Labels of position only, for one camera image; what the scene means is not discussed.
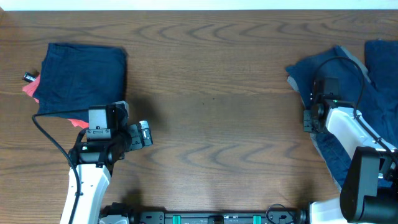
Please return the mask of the blue denim shorts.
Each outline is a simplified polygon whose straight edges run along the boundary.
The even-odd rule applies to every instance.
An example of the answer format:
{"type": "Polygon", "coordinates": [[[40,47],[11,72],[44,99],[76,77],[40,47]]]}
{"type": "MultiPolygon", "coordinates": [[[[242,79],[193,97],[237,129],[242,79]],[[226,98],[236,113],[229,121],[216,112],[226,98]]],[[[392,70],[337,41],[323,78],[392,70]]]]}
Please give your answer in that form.
{"type": "Polygon", "coordinates": [[[288,83],[310,109],[315,78],[338,79],[340,96],[358,103],[366,122],[384,140],[397,146],[397,42],[369,40],[361,63],[343,46],[307,57],[286,67],[288,83]]]}

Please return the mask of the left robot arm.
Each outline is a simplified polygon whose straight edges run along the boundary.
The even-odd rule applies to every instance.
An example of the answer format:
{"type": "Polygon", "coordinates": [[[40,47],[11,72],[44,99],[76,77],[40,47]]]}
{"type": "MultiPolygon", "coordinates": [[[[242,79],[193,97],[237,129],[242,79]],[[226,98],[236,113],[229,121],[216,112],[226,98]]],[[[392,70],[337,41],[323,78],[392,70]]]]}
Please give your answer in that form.
{"type": "Polygon", "coordinates": [[[101,204],[111,182],[113,168],[127,152],[153,144],[146,120],[129,125],[129,105],[118,101],[110,105],[91,106],[89,126],[82,129],[68,155],[67,199],[61,223],[133,223],[128,206],[101,204]]]}

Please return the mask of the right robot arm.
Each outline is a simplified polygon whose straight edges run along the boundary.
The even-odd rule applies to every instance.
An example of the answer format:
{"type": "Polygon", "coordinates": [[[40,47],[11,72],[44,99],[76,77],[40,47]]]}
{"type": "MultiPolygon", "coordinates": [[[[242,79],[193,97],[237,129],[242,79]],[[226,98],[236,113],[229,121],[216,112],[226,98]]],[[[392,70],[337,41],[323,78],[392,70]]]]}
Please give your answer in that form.
{"type": "Polygon", "coordinates": [[[336,78],[315,80],[313,105],[304,111],[304,130],[332,134],[351,158],[338,198],[313,202],[310,223],[397,223],[397,189],[381,188],[380,179],[397,182],[397,150],[363,119],[356,105],[343,101],[336,78]]]}

